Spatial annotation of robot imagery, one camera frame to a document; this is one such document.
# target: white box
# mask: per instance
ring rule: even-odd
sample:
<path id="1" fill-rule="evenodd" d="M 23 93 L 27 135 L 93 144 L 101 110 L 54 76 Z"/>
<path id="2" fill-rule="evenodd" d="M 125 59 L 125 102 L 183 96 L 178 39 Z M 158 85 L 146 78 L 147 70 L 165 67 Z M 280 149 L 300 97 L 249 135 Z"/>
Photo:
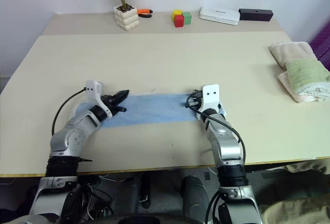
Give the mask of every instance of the white box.
<path id="1" fill-rule="evenodd" d="M 230 9 L 212 9 L 202 7 L 200 10 L 200 18 L 204 20 L 221 22 L 231 25 L 237 25 L 240 13 Z"/>

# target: yellow block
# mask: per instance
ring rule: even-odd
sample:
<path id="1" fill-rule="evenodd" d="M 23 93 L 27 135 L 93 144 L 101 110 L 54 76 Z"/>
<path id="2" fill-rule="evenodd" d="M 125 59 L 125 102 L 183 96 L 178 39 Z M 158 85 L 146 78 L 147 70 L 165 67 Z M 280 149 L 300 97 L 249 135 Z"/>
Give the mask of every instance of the yellow block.
<path id="1" fill-rule="evenodd" d="M 181 10 L 174 10 L 173 11 L 173 16 L 172 16 L 172 21 L 174 21 L 174 17 L 176 16 L 176 15 L 179 15 L 179 14 L 182 14 L 182 11 Z"/>

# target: red block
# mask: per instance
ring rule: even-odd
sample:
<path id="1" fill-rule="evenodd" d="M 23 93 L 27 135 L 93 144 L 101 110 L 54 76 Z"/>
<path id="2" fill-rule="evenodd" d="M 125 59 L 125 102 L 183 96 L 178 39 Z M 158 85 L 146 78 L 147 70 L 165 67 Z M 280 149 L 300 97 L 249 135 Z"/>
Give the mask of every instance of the red block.
<path id="1" fill-rule="evenodd" d="M 174 17 L 174 25 L 175 27 L 183 27 L 185 22 L 185 18 L 182 14 L 176 15 Z"/>

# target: blue cloth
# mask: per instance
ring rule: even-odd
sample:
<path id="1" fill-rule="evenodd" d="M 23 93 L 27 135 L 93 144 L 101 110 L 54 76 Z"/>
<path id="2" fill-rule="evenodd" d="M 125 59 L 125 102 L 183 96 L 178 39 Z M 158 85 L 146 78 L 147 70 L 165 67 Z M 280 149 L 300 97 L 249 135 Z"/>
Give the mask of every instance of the blue cloth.
<path id="1" fill-rule="evenodd" d="M 188 94 L 129 95 L 119 105 L 127 111 L 119 112 L 111 119 L 107 118 L 101 127 L 195 121 L 196 114 L 185 107 L 187 97 Z M 91 107 L 89 102 L 81 103 L 76 113 Z"/>

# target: beige towel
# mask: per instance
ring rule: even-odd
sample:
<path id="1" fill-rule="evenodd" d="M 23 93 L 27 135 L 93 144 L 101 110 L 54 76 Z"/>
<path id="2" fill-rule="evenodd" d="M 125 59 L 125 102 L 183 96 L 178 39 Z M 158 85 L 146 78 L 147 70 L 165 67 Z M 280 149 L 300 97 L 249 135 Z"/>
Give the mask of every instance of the beige towel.
<path id="1" fill-rule="evenodd" d="M 264 224 L 329 224 L 330 194 L 275 203 L 262 213 Z"/>
<path id="2" fill-rule="evenodd" d="M 291 84 L 290 84 L 289 78 L 288 78 L 288 73 L 286 71 L 279 74 L 278 79 L 283 84 L 283 86 L 286 88 L 286 90 L 289 92 L 289 94 L 291 94 L 292 98 L 295 101 L 297 101 L 298 103 L 317 100 L 317 98 L 314 96 L 296 94 L 291 87 Z"/>
<path id="3" fill-rule="evenodd" d="M 317 170 L 323 174 L 330 174 L 330 158 L 309 160 L 296 164 L 286 165 L 284 169 L 292 173 L 298 173 L 300 171 L 307 171 L 307 170 Z"/>
<path id="4" fill-rule="evenodd" d="M 307 42 L 284 42 L 269 47 L 279 65 L 286 70 L 286 64 L 295 59 L 308 58 L 317 60 Z"/>

